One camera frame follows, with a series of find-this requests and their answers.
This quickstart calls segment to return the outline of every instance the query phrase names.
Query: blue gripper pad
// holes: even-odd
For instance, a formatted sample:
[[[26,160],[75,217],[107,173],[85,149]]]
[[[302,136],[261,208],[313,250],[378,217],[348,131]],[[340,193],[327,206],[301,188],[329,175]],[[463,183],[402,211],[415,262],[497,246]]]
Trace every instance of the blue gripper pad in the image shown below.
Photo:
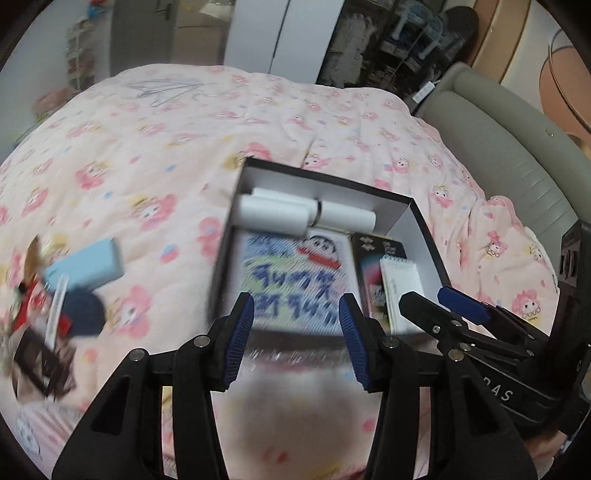
[[[94,290],[123,276],[123,262],[115,239],[104,239],[83,248],[52,266],[43,276],[50,291],[55,291],[62,275],[68,277],[68,290]]]
[[[437,293],[437,300],[452,312],[470,320],[476,325],[490,321],[487,308],[478,300],[450,287],[442,287]]]

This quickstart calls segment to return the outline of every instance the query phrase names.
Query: blue eraser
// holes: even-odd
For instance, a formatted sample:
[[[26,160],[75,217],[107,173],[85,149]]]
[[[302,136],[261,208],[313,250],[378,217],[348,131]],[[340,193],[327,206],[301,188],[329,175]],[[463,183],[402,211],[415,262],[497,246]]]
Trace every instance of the blue eraser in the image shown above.
[[[115,239],[101,240],[57,261],[43,272],[50,291],[55,291],[62,275],[68,290],[94,290],[123,276],[123,262]]]

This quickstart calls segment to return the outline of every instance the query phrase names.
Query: door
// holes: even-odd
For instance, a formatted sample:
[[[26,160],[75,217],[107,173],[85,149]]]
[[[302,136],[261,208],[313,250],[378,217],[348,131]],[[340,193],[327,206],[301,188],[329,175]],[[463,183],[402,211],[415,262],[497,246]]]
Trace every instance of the door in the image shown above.
[[[111,27],[111,75],[172,56],[178,0],[117,0]]]

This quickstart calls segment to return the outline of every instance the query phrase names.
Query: gray bed headboard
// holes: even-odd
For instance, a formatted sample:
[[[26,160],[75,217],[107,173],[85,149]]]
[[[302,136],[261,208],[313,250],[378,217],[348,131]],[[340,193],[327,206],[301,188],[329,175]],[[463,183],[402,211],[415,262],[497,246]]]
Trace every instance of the gray bed headboard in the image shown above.
[[[591,161],[546,116],[456,63],[418,110],[487,198],[503,195],[544,245],[554,268],[563,234],[591,222]]]

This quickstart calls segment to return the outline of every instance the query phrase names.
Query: crayon shin-chan notebook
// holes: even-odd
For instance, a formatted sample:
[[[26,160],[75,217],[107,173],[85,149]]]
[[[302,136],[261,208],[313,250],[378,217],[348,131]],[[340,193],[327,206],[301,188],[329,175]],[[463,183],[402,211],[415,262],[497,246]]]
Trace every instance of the crayon shin-chan notebook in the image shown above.
[[[347,235],[309,229],[297,239],[236,231],[225,310],[242,291],[255,300],[254,329],[309,335],[342,335],[339,299],[359,298]]]

